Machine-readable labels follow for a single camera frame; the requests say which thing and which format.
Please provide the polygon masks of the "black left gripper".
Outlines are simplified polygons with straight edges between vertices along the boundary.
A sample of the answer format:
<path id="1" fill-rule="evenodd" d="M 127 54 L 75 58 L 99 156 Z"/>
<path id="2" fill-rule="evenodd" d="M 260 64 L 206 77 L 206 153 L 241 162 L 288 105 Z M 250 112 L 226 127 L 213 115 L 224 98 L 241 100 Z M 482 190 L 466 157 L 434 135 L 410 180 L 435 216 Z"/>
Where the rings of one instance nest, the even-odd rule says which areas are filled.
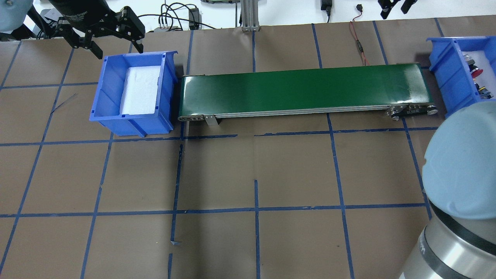
<path id="1" fill-rule="evenodd" d="M 89 50 L 96 58 L 102 59 L 103 51 L 92 37 L 120 38 L 121 34 L 122 38 L 132 42 L 138 53 L 144 52 L 145 26 L 131 7 L 123 7 L 116 16 L 105 0 L 50 0 L 49 3 L 61 14 L 55 27 L 57 35 L 73 49 Z M 85 35 L 79 36 L 75 29 Z"/>

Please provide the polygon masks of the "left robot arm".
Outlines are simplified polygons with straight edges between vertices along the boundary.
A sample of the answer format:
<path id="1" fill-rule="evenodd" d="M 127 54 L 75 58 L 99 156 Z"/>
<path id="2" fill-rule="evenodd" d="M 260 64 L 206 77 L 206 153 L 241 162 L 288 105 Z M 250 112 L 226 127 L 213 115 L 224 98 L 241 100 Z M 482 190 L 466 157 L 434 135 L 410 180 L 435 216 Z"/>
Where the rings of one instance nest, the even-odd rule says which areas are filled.
<path id="1" fill-rule="evenodd" d="M 103 51 L 93 39 L 105 36 L 126 39 L 138 53 L 144 52 L 141 41 L 145 27 L 131 7 L 115 12 L 105 0 L 51 0 L 50 3 L 61 14 L 55 27 L 36 11 L 32 0 L 2 0 L 1 32 L 18 29 L 29 17 L 46 37 L 61 36 L 73 49 L 89 50 L 98 59 L 103 58 Z"/>

